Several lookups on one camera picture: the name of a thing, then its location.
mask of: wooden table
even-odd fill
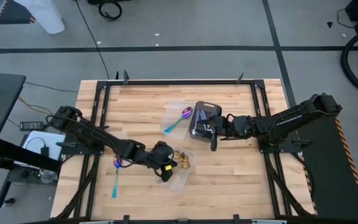
[[[268,103],[272,114],[287,109],[279,79],[266,79]],[[90,119],[97,81],[82,81],[76,107]],[[168,102],[172,99],[219,104],[223,115],[249,114],[255,108],[249,86],[244,85],[147,85],[114,86],[110,90],[106,131],[119,138],[142,142],[151,148],[157,141],[166,141],[191,150],[195,164],[191,166],[185,189],[174,194],[155,183],[153,170],[144,166],[121,169],[118,196],[111,197],[114,184],[114,154],[106,148],[101,156],[92,220],[172,219],[232,219],[273,218],[267,174],[262,154],[255,138],[246,141],[220,141],[218,150],[211,152],[209,144],[194,139],[176,141],[160,131]],[[100,113],[96,119],[99,124]],[[302,204],[314,213],[303,166],[291,155],[282,154],[283,171],[287,186]],[[73,156],[64,163],[56,190],[51,217],[58,215],[78,188],[83,156]],[[279,190],[280,211],[283,213]],[[85,214],[88,193],[83,197],[81,215]]]

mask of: white object on floor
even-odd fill
[[[41,148],[44,146],[44,142],[42,140],[44,140],[45,145],[49,147],[49,158],[59,160],[60,151],[62,150],[62,147],[56,145],[56,143],[64,142],[65,138],[66,136],[64,134],[52,134],[52,133],[45,133],[41,131],[32,131],[27,137],[27,139],[25,140],[23,144],[23,148],[41,154]],[[23,162],[15,161],[15,163],[19,165],[27,166],[27,164]]]
[[[62,16],[52,0],[14,0],[24,6],[47,31],[48,34],[57,34],[65,30]]]

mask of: black metal frame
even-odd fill
[[[258,96],[257,96],[257,90],[256,90],[257,88],[260,88],[260,92],[262,94],[262,100],[264,102],[265,114],[266,114],[266,116],[270,116],[270,108],[269,108],[269,103],[267,101],[267,94],[266,94],[265,85],[264,85],[263,80],[145,80],[145,81],[140,81],[140,80],[127,80],[126,79],[124,82],[120,81],[120,80],[98,81],[97,82],[96,93],[94,96],[94,103],[93,103],[93,109],[92,109],[92,115],[91,115],[92,123],[95,123],[95,121],[96,121],[96,113],[98,111],[101,90],[103,88],[105,89],[102,114],[101,114],[99,126],[104,127],[105,121],[106,121],[106,112],[107,112],[107,107],[108,107],[110,88],[112,86],[121,86],[121,85],[249,85],[251,87],[252,99],[254,101],[255,112],[256,112],[257,116],[261,116],[260,106],[259,106],[259,101],[258,101]],[[271,162],[270,155],[267,153],[263,153],[263,155],[264,155],[266,169],[267,169],[267,164]],[[86,215],[85,215],[88,218],[91,218],[91,213],[92,213],[94,191],[95,191],[95,187],[96,187],[96,178],[97,178],[97,172],[98,172],[97,166],[99,164],[99,158],[100,158],[99,155],[94,156],[93,162],[96,163],[96,175],[93,176],[92,181],[90,183],[90,188],[89,188],[89,196],[88,196],[88,202],[86,205]],[[283,169],[282,169],[282,163],[281,163],[280,156],[278,153],[275,154],[275,162],[276,162],[276,169],[277,169],[278,176],[285,183],[285,178],[284,178]],[[83,184],[84,179],[86,177],[86,171],[88,170],[88,164],[89,164],[89,155],[84,155],[83,166],[82,166],[81,175],[80,175],[79,188]],[[275,190],[275,184],[274,184],[274,181],[271,176],[267,175],[267,178],[268,178],[268,184],[269,184],[269,189],[270,189],[270,196],[272,199],[273,212],[274,212],[275,216],[277,217],[280,215],[280,210],[278,207],[278,199],[277,199],[277,192]],[[286,215],[291,215],[291,206],[288,203],[288,200],[286,199],[286,197],[283,196],[283,198],[284,198],[284,205],[285,205],[285,213],[286,213]],[[73,216],[74,218],[79,217],[80,209],[81,209],[81,199],[76,204],[74,216]],[[128,223],[128,221],[129,221],[129,217],[124,216],[122,221],[115,220],[114,222],[115,223]],[[137,220],[134,222],[136,222],[136,223],[169,223],[169,222],[178,223],[179,220]],[[234,215],[233,220],[192,220],[191,222],[192,223],[244,223],[244,222],[250,223],[250,219],[241,220],[238,215]]]

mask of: purple spoon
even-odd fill
[[[179,122],[185,118],[189,118],[191,116],[191,114],[193,113],[193,108],[192,107],[187,107],[185,108],[182,112],[181,112],[181,118],[179,118],[173,125],[169,126],[169,128],[167,128],[164,132],[165,133],[170,133],[172,131],[172,129],[179,124]]]

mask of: plastic container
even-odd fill
[[[65,30],[62,16],[52,0],[14,0],[24,6],[47,31],[48,34],[57,34]]]
[[[175,162],[178,163],[176,167],[172,169],[173,175],[167,182],[163,182],[160,177],[158,177],[155,182],[162,187],[165,187],[167,189],[172,190],[174,193],[178,194],[180,193],[186,185],[187,177],[189,176],[190,169],[192,169],[192,166],[195,164],[195,158],[194,154],[186,149],[182,149],[178,146],[171,146],[174,151],[178,151],[179,153],[185,153],[189,158],[189,168],[184,169],[182,168],[182,161],[180,159],[175,160]]]
[[[186,138],[187,132],[189,130],[190,121],[193,117],[193,114],[188,118],[183,118],[169,133],[166,133],[165,130],[169,128],[172,124],[178,121],[181,118],[182,111],[187,108],[193,108],[194,114],[194,102],[189,101],[170,101],[167,107],[167,110],[162,118],[160,125],[161,132],[164,135],[178,140],[184,140]]]

